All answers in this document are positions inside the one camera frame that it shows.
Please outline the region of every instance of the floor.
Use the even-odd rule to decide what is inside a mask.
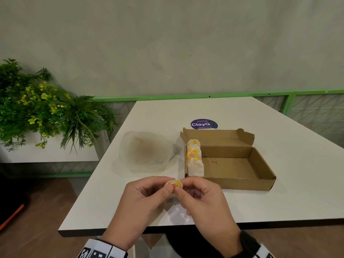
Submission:
[[[31,198],[29,206],[1,233],[2,258],[75,258],[88,237],[62,238],[58,228],[81,192],[86,178],[19,181]],[[249,230],[275,257],[343,257],[344,226]],[[165,250],[164,235],[143,235],[136,258],[178,257]]]

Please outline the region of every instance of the white table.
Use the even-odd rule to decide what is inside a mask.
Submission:
[[[277,180],[269,192],[223,190],[243,229],[344,223],[344,149],[252,97],[138,101],[63,221],[62,236],[101,235],[127,182],[150,175],[184,177],[183,151],[164,171],[133,173],[118,159],[127,131],[150,131],[182,146],[183,127],[210,119],[219,129],[256,135],[253,144]],[[162,211],[145,233],[193,225],[180,205]]]

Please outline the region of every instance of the green plant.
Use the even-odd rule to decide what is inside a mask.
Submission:
[[[25,133],[39,132],[45,148],[47,138],[63,133],[61,147],[92,146],[101,130],[112,131],[114,114],[91,96],[71,96],[50,83],[43,68],[35,74],[21,73],[13,59],[0,64],[0,140],[14,150],[24,145]]]

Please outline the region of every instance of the open cardboard box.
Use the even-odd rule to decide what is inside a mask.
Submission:
[[[180,137],[187,143],[198,139],[204,164],[204,178],[222,189],[270,191],[276,176],[255,147],[255,135],[238,130],[186,129]],[[185,146],[185,177],[187,147]]]

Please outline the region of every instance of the right hand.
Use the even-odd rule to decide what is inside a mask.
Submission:
[[[220,186],[198,176],[183,178],[180,182],[183,189],[175,187],[174,193],[202,236],[224,257],[240,253],[243,250],[240,229]]]

